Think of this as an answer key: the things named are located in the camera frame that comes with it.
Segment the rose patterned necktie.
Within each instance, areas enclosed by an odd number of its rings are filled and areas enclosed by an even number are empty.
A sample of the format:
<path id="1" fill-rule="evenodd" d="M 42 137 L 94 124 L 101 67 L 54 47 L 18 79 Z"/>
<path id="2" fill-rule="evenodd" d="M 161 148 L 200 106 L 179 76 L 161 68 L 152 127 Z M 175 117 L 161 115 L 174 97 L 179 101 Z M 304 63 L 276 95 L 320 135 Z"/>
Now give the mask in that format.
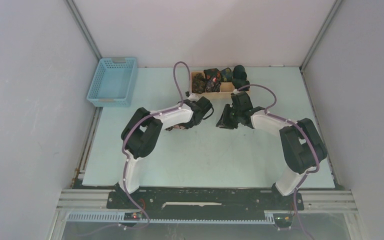
<path id="1" fill-rule="evenodd" d="M 185 124 L 176 124 L 170 127 L 167 127 L 166 131 L 172 131 L 172 130 L 188 130 L 190 127 Z"/>

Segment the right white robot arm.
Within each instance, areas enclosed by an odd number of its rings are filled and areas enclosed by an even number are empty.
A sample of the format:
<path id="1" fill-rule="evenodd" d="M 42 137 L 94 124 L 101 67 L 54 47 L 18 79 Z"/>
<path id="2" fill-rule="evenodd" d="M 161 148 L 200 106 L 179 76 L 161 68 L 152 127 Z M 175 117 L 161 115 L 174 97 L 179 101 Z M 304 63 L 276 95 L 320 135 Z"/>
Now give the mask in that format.
<path id="1" fill-rule="evenodd" d="M 280 139 L 286 168 L 274 184 L 277 191 L 271 194 L 270 201 L 275 208 L 284 209 L 306 176 L 320 170 L 321 161 L 328 156 L 327 148 L 311 119 L 293 121 L 271 114 L 263 107 L 254 107 L 244 91 L 235 91 L 230 97 L 232 103 L 224 106 L 216 124 L 218 128 L 234 130 L 244 125 Z"/>

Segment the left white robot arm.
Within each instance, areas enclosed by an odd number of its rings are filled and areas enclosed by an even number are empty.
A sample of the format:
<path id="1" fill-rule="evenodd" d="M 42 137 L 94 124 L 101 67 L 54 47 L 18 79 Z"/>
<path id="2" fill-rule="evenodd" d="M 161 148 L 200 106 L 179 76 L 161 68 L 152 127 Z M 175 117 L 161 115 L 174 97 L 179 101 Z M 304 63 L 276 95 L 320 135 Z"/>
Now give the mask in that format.
<path id="1" fill-rule="evenodd" d="M 138 162 L 155 149 L 161 131 L 176 126 L 188 130 L 211 117 L 213 112 L 209 99 L 194 94 L 169 108 L 149 111 L 140 107 L 136 110 L 121 133 L 121 151 L 126 160 L 118 182 L 123 190 L 118 201 L 125 208 L 133 208 L 138 202 L 135 192 L 140 187 Z"/>

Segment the rolled dark paisley tie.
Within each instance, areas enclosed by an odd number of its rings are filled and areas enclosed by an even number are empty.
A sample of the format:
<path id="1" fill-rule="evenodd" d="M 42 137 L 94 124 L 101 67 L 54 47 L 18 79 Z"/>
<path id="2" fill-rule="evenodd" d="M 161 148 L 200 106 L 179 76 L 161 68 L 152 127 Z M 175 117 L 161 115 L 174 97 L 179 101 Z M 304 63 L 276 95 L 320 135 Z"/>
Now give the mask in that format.
<path id="1" fill-rule="evenodd" d="M 202 94 L 206 92 L 206 79 L 202 73 L 197 73 L 192 78 L 191 90 L 195 94 Z"/>

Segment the wooden tray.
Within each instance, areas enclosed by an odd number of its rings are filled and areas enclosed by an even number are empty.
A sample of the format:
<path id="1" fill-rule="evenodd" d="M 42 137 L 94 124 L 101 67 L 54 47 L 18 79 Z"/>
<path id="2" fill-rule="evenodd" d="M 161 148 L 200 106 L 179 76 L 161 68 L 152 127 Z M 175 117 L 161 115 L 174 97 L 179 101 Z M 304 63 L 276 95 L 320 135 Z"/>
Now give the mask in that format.
<path id="1" fill-rule="evenodd" d="M 194 77 L 194 75 L 198 74 L 198 73 L 201 73 L 204 75 L 205 77 L 205 74 L 204 74 L 204 70 L 202 71 L 193 71 L 191 74 L 190 74 L 190 88 L 189 88 L 189 92 L 193 93 L 192 92 L 192 79 Z M 203 92 L 201 94 L 197 94 L 195 93 L 196 95 L 199 95 L 200 97 L 206 97 L 207 99 L 229 99 L 233 90 L 235 89 L 235 87 L 233 86 L 232 82 L 221 82 L 221 86 L 220 86 L 220 92 Z"/>

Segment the rolled red floral tie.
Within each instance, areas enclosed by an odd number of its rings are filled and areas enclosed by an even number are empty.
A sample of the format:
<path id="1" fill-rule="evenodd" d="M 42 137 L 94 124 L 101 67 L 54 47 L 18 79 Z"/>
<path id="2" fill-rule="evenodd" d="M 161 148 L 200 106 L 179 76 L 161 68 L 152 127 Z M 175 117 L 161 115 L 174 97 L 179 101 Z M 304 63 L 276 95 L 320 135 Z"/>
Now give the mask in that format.
<path id="1" fill-rule="evenodd" d="M 217 93 L 220 92 L 221 87 L 221 72 L 218 68 L 205 69 L 205 92 Z"/>

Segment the rolled green patterned tie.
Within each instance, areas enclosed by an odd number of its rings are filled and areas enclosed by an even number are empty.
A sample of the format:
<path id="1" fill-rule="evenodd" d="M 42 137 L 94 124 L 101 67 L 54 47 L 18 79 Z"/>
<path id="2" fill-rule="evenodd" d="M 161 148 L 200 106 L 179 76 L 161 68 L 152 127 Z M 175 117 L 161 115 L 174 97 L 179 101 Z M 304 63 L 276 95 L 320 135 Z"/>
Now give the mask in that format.
<path id="1" fill-rule="evenodd" d="M 223 83 L 232 82 L 233 80 L 233 71 L 231 68 L 227 67 L 220 71 L 220 81 Z"/>

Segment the blue plastic basket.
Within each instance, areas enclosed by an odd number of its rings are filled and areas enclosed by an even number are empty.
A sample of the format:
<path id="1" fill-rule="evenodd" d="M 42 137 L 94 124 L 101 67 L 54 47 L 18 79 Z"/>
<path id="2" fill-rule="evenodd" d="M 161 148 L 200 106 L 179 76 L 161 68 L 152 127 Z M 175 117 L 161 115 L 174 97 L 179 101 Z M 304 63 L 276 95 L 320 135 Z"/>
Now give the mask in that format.
<path id="1" fill-rule="evenodd" d="M 86 99 L 95 107 L 129 107 L 137 75 L 135 57 L 101 58 Z"/>

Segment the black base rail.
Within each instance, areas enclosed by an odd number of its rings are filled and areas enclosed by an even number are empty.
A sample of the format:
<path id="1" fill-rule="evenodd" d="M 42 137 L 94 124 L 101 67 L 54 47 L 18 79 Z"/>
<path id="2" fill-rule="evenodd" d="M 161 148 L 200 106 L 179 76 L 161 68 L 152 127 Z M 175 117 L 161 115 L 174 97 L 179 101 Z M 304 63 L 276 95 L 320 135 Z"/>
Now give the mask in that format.
<path id="1" fill-rule="evenodd" d="M 270 211 L 293 215 L 304 210 L 300 193 L 276 188 L 144 187 L 126 194 L 119 185 L 108 194 L 107 209 L 131 210 L 128 220 L 263 221 Z"/>

